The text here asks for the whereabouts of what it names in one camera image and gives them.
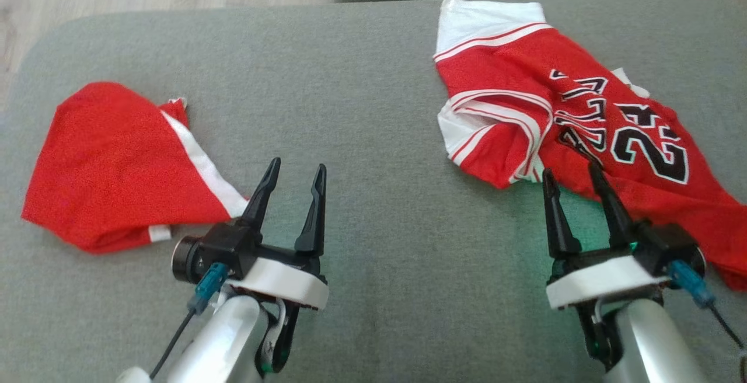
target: white trim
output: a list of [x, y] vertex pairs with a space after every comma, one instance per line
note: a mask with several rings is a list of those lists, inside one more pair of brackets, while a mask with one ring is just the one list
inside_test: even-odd
[[534, 178], [534, 175], [530, 175], [531, 177], [530, 181], [534, 183], [542, 183], [542, 173], [544, 173], [544, 163], [542, 162], [542, 159], [539, 157], [539, 151], [537, 151], [534, 154], [534, 157], [532, 159], [532, 170], [534, 173], [537, 174], [537, 178]]
[[438, 55], [468, 40], [495, 37], [534, 22], [545, 22], [537, 2], [443, 0], [438, 17]]
[[460, 145], [457, 147], [456, 151], [454, 151], [454, 154], [456, 154], [456, 157], [452, 159], [454, 161], [454, 164], [461, 166], [462, 162], [469, 156], [470, 152], [472, 152], [473, 149], [477, 146], [478, 143], [480, 143], [480, 139], [485, 136], [488, 131], [493, 128], [494, 125], [490, 125], [489, 127], [482, 127], [477, 130], [477, 132], [470, 135], [469, 138], [467, 138], [467, 144], [466, 145]]
[[537, 104], [537, 106], [542, 107], [542, 109], [544, 109], [549, 115], [553, 114], [552, 104], [537, 94], [523, 93], [514, 90], [499, 90], [497, 88], [462, 91], [461, 93], [454, 94], [448, 100], [448, 104], [451, 105], [453, 109], [458, 109], [463, 104], [469, 103], [472, 99], [480, 98], [481, 96], [514, 96], [515, 98], [523, 99], [529, 103]]
[[449, 159], [453, 158], [456, 151], [463, 147], [475, 132], [494, 123], [482, 116], [456, 114], [448, 103], [444, 104], [438, 112], [437, 118], [438, 128], [441, 129]]
[[513, 41], [516, 41], [520, 39], [521, 37], [528, 36], [529, 34], [532, 34], [533, 32], [538, 32], [544, 29], [552, 29], [552, 27], [553, 26], [551, 26], [550, 24], [539, 23], [539, 24], [534, 24], [534, 25], [528, 25], [526, 27], [520, 27], [515, 32], [502, 35], [500, 37], [493, 37], [493, 38], [486, 37], [486, 38], [470, 39], [467, 42], [464, 42], [452, 48], [451, 50], [446, 51], [445, 53], [441, 53], [440, 55], [433, 56], [433, 60], [438, 63], [440, 61], [450, 58], [451, 56], [458, 55], [459, 53], [461, 53], [461, 51], [465, 51], [468, 48], [472, 48], [475, 46], [488, 46], [488, 47], [502, 46], [502, 45], [511, 43]]
[[638, 87], [638, 85], [635, 85], [632, 82], [630, 82], [630, 79], [625, 74], [625, 70], [622, 69], [621, 67], [612, 70], [611, 73], [614, 76], [616, 76], [617, 79], [619, 79], [620, 81], [622, 81], [623, 84], [625, 84], [628, 87], [630, 87], [630, 89], [633, 90], [633, 93], [635, 93], [640, 98], [650, 98], [651, 97], [651, 93], [649, 93], [648, 90], [646, 90], [643, 87]]
[[474, 112], [474, 114], [482, 115], [486, 117], [493, 117], [496, 120], [499, 120], [501, 122], [506, 123], [514, 123], [515, 125], [518, 125], [518, 127], [523, 130], [523, 132], [526, 135], [526, 138], [529, 141], [529, 144], [526, 146], [526, 156], [525, 159], [521, 163], [519, 163], [516, 170], [514, 170], [513, 174], [514, 176], [520, 177], [520, 178], [526, 178], [527, 175], [531, 174], [531, 169], [529, 168], [528, 163], [531, 160], [531, 157], [533, 157], [534, 153], [539, 149], [539, 139], [542, 136], [539, 132], [539, 125], [537, 122], [534, 121], [533, 118], [529, 117], [525, 113], [522, 113], [518, 110], [514, 109], [508, 109], [506, 107], [501, 106], [495, 106], [493, 104], [489, 103], [483, 103], [481, 101], [472, 101], [472, 104], [470, 104], [469, 107], [461, 108], [460, 110], [463, 110], [465, 112], [472, 112], [472, 111], [478, 111]]
[[152, 243], [171, 240], [171, 228], [168, 225], [151, 225], [148, 228], [148, 236]]
[[205, 151], [195, 141], [194, 135], [184, 125], [165, 112], [160, 111], [160, 113], [176, 132], [176, 136], [181, 141], [181, 145], [184, 146], [184, 150], [187, 151], [187, 156], [192, 161], [197, 173], [200, 174], [205, 185], [224, 206], [229, 216], [231, 218], [241, 216], [243, 210], [246, 209], [246, 205], [249, 204], [248, 200], [244, 199], [233, 186], [222, 178], [213, 161], [209, 159], [208, 154], [205, 154]]

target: red jersey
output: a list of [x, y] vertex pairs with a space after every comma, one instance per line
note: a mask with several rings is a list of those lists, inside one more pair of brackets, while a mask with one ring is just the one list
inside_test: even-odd
[[110, 253], [171, 239], [171, 224], [227, 221], [246, 205], [197, 144], [183, 99], [154, 106], [92, 82], [54, 113], [21, 218]]
[[450, 96], [438, 122], [462, 170], [503, 189], [551, 168], [594, 199], [595, 160], [633, 218], [680, 224], [731, 288], [747, 290], [747, 207], [672, 109], [545, 23], [539, 4], [444, 0], [437, 47]]

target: jersey number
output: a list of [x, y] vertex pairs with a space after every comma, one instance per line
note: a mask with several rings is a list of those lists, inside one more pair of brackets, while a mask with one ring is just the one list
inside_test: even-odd
[[656, 127], [654, 119], [658, 116], [651, 111], [650, 107], [638, 104], [616, 106], [623, 112], [625, 118], [636, 126], [622, 127], [615, 131], [612, 142], [612, 154], [615, 160], [624, 164], [633, 164], [637, 155], [633, 144], [637, 144], [638, 151], [646, 157], [655, 175], [675, 183], [687, 184], [689, 176], [687, 151], [674, 143], [680, 138], [669, 127], [661, 126], [659, 137], [667, 141], [662, 141], [662, 148], [659, 148], [651, 141], [647, 133], [640, 130], [640, 128]]

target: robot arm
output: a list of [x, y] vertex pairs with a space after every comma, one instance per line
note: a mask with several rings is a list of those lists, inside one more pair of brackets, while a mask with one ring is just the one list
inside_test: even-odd
[[[202, 313], [219, 288], [213, 317], [175, 362], [167, 380], [263, 381], [288, 361], [302, 308], [323, 309], [329, 289], [320, 273], [324, 252], [326, 168], [312, 185], [312, 204], [294, 250], [262, 244], [261, 226], [277, 184], [280, 158], [273, 159], [245, 212], [233, 224], [215, 224], [204, 237], [184, 237], [174, 248], [172, 272], [196, 284], [190, 314], [152, 373], [138, 367], [118, 383], [150, 383], [190, 317]], [[264, 303], [275, 304], [273, 315]]]
[[698, 306], [715, 311], [696, 240], [677, 224], [633, 222], [599, 165], [591, 163], [589, 172], [609, 228], [609, 247], [589, 252], [573, 237], [552, 172], [543, 174], [554, 260], [546, 287], [550, 307], [576, 309], [587, 352], [605, 365], [608, 383], [707, 381], [663, 307], [665, 288], [684, 287]]

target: blue cable connector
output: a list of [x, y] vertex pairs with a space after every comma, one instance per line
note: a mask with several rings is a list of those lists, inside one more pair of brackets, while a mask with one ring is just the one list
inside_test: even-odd
[[187, 309], [190, 311], [194, 309], [197, 315], [202, 314], [205, 308], [207, 308], [210, 298], [221, 289], [221, 285], [226, 282], [228, 277], [228, 266], [219, 262], [210, 265], [210, 269], [205, 272], [203, 279], [195, 287], [194, 295], [189, 303], [187, 303]]
[[672, 282], [688, 291], [699, 308], [709, 308], [715, 301], [713, 295], [705, 285], [701, 276], [682, 260], [675, 260], [669, 264], [667, 274]]

